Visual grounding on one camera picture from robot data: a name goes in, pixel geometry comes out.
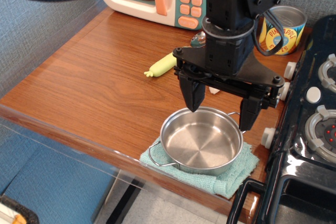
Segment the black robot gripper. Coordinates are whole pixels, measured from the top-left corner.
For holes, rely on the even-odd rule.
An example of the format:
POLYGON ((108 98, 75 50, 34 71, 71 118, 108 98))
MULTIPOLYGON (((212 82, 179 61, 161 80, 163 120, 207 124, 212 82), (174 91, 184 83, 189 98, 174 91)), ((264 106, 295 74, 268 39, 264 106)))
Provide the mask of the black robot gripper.
POLYGON ((257 23, 222 29, 205 19, 205 46, 175 48, 175 73, 187 108, 195 112, 206 86, 241 97, 239 129, 251 130, 260 110, 275 108, 284 79, 255 57, 257 23))

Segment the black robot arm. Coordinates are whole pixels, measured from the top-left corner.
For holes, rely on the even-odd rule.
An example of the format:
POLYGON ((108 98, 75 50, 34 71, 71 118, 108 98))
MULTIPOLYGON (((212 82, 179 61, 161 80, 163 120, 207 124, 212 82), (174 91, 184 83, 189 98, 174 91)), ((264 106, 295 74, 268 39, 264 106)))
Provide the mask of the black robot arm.
POLYGON ((206 87, 234 94, 242 98, 239 128, 248 131, 262 109, 277 106, 285 81, 257 60, 254 49, 260 49, 256 36, 260 16, 283 33, 271 12, 279 1, 206 0, 205 45, 173 50, 175 73, 190 111, 200 107, 206 87))

